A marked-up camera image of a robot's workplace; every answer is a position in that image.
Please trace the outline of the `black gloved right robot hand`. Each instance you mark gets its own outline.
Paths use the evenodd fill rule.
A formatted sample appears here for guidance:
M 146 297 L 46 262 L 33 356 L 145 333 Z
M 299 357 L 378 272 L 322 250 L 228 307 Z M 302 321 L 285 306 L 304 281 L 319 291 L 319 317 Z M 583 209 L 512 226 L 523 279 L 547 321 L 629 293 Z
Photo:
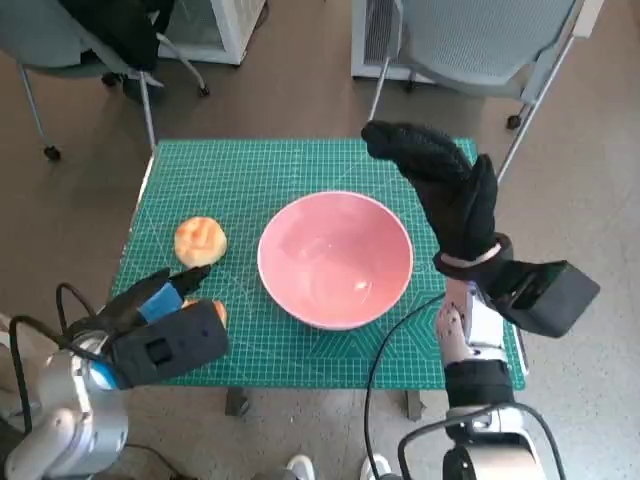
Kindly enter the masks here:
M 394 163 L 414 188 L 441 253 L 471 263 L 497 245 L 489 156 L 470 162 L 449 136 L 411 123 L 371 120 L 361 137 L 371 157 Z

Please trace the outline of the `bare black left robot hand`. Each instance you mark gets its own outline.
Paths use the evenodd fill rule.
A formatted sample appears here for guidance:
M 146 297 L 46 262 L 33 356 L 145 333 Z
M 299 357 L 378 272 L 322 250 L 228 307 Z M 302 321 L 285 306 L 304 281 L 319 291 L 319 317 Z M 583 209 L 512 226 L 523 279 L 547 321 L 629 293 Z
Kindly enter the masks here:
M 113 297 L 98 313 L 65 327 L 64 335 L 74 339 L 85 332 L 104 331 L 119 337 L 154 323 L 181 309 L 186 297 L 200 288 L 210 271 L 210 266 L 202 266 L 173 275 L 169 268 L 154 272 Z

